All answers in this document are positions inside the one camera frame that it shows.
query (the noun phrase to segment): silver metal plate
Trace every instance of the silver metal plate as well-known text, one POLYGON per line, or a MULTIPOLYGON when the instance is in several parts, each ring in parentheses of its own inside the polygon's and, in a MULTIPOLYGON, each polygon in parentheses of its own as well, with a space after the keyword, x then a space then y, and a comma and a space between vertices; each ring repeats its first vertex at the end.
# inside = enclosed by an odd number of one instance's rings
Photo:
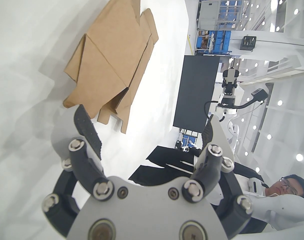
POLYGON ((112 198, 101 202, 90 197, 76 217, 68 240, 88 239, 91 226, 99 219, 113 223, 115 240, 180 239, 180 229, 187 221, 200 224, 207 239, 227 240, 219 218, 206 199, 189 203, 183 198, 181 187, 188 178, 179 177, 154 187, 132 185, 119 177, 109 179, 115 186, 112 198), (116 193, 122 186, 128 188, 125 199, 119 199, 116 193), (180 195, 177 200, 170 199, 170 188, 178 189, 180 195))

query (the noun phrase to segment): white shirt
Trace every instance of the white shirt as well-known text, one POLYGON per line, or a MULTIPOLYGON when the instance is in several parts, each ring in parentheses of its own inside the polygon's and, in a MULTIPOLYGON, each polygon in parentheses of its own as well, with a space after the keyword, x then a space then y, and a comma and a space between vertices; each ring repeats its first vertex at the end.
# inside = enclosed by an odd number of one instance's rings
MULTIPOLYGON (((245 192, 249 192, 250 191, 250 187, 248 185, 248 181, 249 178, 235 174, 237 181, 241 187, 241 190, 243 193, 245 192)), ((263 196, 265 196, 265 187, 263 187, 263 196)), ((221 191, 221 188, 219 186, 219 184, 217 184, 215 186, 215 188, 213 189, 213 191, 211 191, 208 196, 206 197, 206 199, 209 201, 209 203, 213 204, 213 205, 219 205, 220 201, 223 199, 223 194, 221 191)))

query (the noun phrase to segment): black cable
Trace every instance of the black cable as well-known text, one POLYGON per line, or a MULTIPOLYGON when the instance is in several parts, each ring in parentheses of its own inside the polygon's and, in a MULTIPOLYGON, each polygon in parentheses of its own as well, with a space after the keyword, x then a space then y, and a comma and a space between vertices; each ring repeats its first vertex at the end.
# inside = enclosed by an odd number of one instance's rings
POLYGON ((210 119, 209 116, 208 116, 208 114, 206 113, 206 105, 207 105, 208 103, 219 103, 219 102, 218 102, 218 101, 206 101, 206 102, 205 102, 205 104, 204 104, 204 106, 203 106, 204 114, 207 116, 208 119, 210 119))

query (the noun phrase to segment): cardboard box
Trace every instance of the cardboard box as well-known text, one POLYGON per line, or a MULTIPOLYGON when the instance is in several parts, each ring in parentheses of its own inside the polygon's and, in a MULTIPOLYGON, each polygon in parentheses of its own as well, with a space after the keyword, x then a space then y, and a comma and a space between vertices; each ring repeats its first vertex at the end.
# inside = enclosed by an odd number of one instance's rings
POLYGON ((140 16, 140 0, 110 0, 81 38, 65 68, 76 88, 67 108, 83 104, 90 118, 107 124, 115 115, 126 133, 130 107, 158 41, 150 9, 140 16))

